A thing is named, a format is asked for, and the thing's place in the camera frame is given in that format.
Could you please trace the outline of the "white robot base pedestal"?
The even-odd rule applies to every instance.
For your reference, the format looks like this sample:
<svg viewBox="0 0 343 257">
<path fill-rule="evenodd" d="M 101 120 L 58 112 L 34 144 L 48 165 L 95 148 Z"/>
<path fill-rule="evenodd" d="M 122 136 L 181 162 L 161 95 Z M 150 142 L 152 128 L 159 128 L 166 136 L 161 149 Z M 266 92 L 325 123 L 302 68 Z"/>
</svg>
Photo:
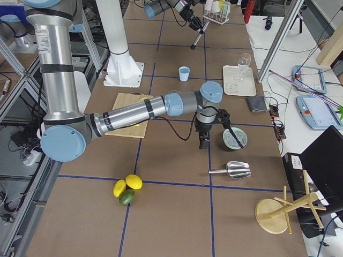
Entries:
<svg viewBox="0 0 343 257">
<path fill-rule="evenodd" d="M 140 87 L 144 63 L 135 62 L 129 53 L 119 1 L 96 1 L 110 52 L 105 86 Z"/>
</svg>

